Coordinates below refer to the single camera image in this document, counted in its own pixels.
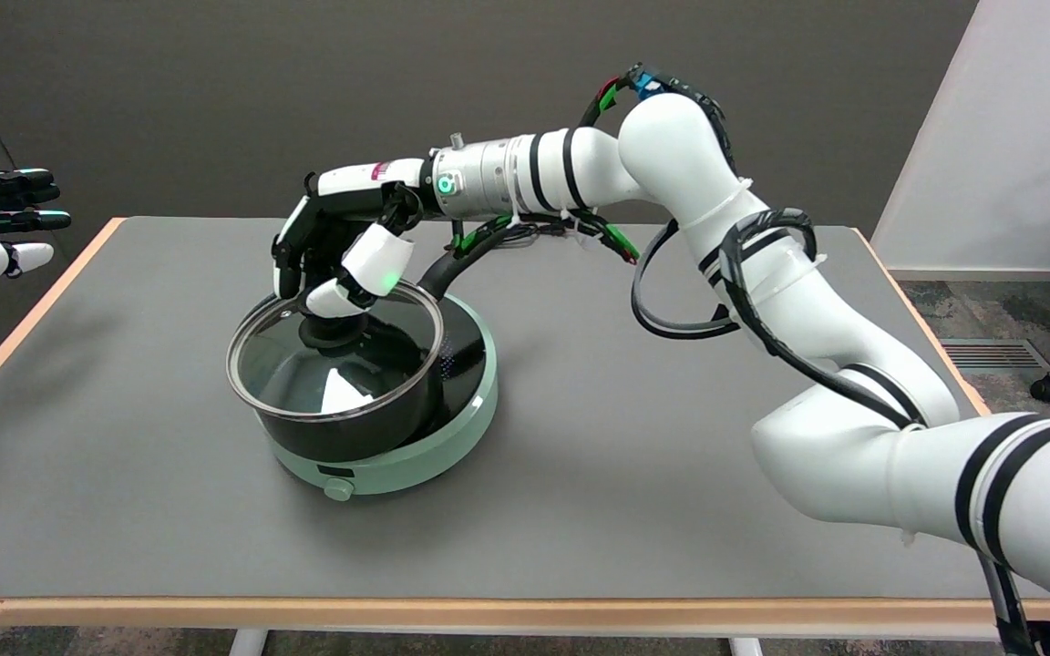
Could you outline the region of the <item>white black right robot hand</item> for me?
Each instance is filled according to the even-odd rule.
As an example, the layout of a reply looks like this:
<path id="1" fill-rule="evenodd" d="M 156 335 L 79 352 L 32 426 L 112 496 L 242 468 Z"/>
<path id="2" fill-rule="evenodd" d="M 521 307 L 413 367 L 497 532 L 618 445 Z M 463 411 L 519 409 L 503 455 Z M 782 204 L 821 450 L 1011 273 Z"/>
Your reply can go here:
<path id="1" fill-rule="evenodd" d="M 437 216 L 428 160 L 310 173 L 271 246 L 273 293 L 322 319 L 366 313 L 403 278 L 414 250 L 404 233 Z"/>

